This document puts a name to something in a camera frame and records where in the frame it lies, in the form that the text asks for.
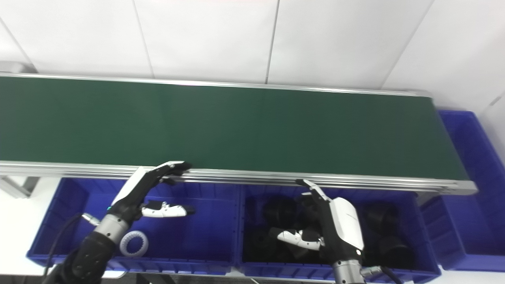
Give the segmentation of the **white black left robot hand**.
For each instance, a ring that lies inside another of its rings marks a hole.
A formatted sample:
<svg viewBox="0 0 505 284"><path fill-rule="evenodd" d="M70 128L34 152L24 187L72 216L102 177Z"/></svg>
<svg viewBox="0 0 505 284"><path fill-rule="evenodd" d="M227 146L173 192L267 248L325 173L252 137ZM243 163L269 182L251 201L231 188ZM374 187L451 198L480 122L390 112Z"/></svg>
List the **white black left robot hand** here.
<svg viewBox="0 0 505 284"><path fill-rule="evenodd" d="M125 221L129 226L141 217L173 218L196 213L190 205L170 204L162 201L145 202L147 194L159 183L175 185L171 176L181 176L191 168L191 163L168 161L151 170L140 166L121 188L107 210L107 215Z"/></svg>

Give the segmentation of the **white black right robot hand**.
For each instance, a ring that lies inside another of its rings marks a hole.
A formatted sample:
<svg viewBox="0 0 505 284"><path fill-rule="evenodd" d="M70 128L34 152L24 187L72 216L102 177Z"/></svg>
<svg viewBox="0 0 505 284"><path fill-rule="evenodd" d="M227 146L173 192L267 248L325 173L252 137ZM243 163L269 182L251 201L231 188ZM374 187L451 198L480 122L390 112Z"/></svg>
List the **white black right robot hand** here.
<svg viewBox="0 0 505 284"><path fill-rule="evenodd" d="M303 249L320 250L330 264L353 261L361 265L364 239L354 205L341 197L328 197L310 180L297 179L296 184L309 190L320 230L271 228L270 236Z"/></svg>

